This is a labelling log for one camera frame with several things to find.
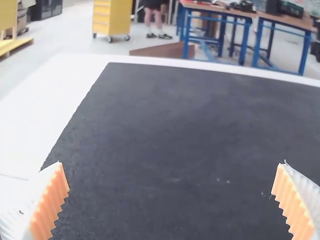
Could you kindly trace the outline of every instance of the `black textured surface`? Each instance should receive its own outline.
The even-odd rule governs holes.
[[[284,159],[320,183],[319,109],[315,87],[110,63],[44,164],[70,185],[53,239],[289,240],[270,190]]]

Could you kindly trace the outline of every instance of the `orange serrated piece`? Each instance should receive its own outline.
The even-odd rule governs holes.
[[[47,240],[52,237],[51,230],[58,220],[58,213],[62,211],[61,205],[69,196],[69,185],[61,162],[58,162],[52,172],[42,196],[31,217],[29,231],[35,240]]]
[[[315,234],[316,227],[288,168],[291,167],[286,164],[278,165],[271,194],[275,195],[275,201],[283,209],[286,223],[290,225],[289,232],[293,234],[292,239],[309,240]]]

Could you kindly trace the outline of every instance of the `sneaker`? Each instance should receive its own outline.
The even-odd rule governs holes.
[[[159,34],[159,35],[158,35],[158,38],[159,38],[159,39],[167,39],[167,40],[170,40],[170,39],[172,39],[172,36],[169,36],[169,35],[167,35],[167,34]]]
[[[153,33],[148,33],[147,35],[146,35],[146,38],[147,39],[154,39],[154,38],[156,38],[157,36],[155,35],[155,34],[153,34]]]

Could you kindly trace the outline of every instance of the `blue table leg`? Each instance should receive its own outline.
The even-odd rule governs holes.
[[[205,27],[205,36],[208,38],[210,36],[210,26],[211,26],[211,21],[207,20],[206,21],[206,27]]]
[[[243,39],[239,56],[239,65],[243,66],[246,61],[247,47],[248,47],[248,38],[249,38],[249,29],[251,26],[252,20],[251,18],[245,19],[244,31],[243,31]]]
[[[262,17],[259,17],[259,19],[258,19],[258,29],[257,29],[257,32],[256,32],[255,46],[254,46],[252,64],[251,64],[251,66],[255,67],[255,68],[258,67],[259,54],[260,54],[260,45],[261,45],[261,38],[262,38],[263,29],[264,29],[264,19]]]
[[[181,15],[180,15],[180,42],[183,42],[185,35],[185,21],[186,21],[186,8],[181,6]]]
[[[229,57],[232,58],[234,56],[235,51],[235,37],[236,37],[236,30],[237,30],[237,22],[238,18],[235,16],[233,19],[233,26],[232,26],[232,36],[231,36],[231,43],[230,43],[230,49],[229,49]]]
[[[179,2],[178,3],[178,8],[176,9],[176,30],[175,30],[175,35],[178,36],[179,35],[179,31],[180,31],[180,19],[181,19],[181,10],[182,10],[182,5]]]
[[[305,71],[305,66],[306,66],[306,61],[307,61],[307,56],[309,52],[309,46],[310,46],[310,41],[311,41],[311,31],[305,31],[304,33],[304,41],[303,41],[303,50],[302,50],[302,57],[300,61],[300,66],[299,66],[299,75],[303,75]]]
[[[266,51],[266,58],[270,59],[270,54],[271,54],[271,49],[272,49],[272,43],[274,41],[274,34],[275,34],[275,27],[276,24],[275,22],[271,23],[271,31],[270,31],[270,35],[269,35],[269,43],[268,43],[268,49]]]
[[[188,59],[189,56],[189,37],[190,37],[190,28],[191,28],[191,13],[192,11],[188,9],[186,11],[187,13],[187,20],[186,20],[186,28],[185,28],[185,36],[184,36],[184,42],[183,42],[183,55],[182,58]]]
[[[222,14],[221,20],[226,21],[227,15]],[[218,57],[222,57],[222,53],[224,50],[224,42],[225,42],[225,33],[226,33],[226,22],[220,22],[220,33],[219,33],[219,49],[218,49]]]

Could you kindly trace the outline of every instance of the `black shorts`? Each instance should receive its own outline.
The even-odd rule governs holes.
[[[161,5],[163,3],[164,3],[164,0],[144,0],[144,7],[151,10],[160,11]]]

